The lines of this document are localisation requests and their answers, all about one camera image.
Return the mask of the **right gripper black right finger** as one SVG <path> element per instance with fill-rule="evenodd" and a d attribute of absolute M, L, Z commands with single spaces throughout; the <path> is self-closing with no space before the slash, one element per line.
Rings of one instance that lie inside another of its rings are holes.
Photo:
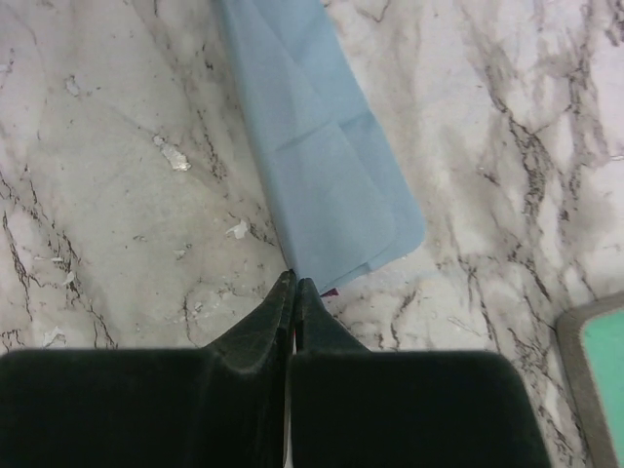
<path fill-rule="evenodd" d="M 547 467 L 517 371 L 488 351 L 372 352 L 297 287 L 291 360 L 297 467 Z"/>

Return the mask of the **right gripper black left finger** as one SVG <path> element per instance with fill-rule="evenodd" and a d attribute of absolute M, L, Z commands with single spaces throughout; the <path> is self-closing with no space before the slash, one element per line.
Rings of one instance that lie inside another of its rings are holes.
<path fill-rule="evenodd" d="M 25 349 L 1 360 L 5 467 L 280 467 L 296 278 L 199 348 Z"/>

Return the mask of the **grey rectangular block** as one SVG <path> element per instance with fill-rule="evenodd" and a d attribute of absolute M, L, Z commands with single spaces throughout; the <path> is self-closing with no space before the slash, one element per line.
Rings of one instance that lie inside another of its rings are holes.
<path fill-rule="evenodd" d="M 595 467 L 623 465 L 623 294 L 563 313 L 563 368 Z"/>

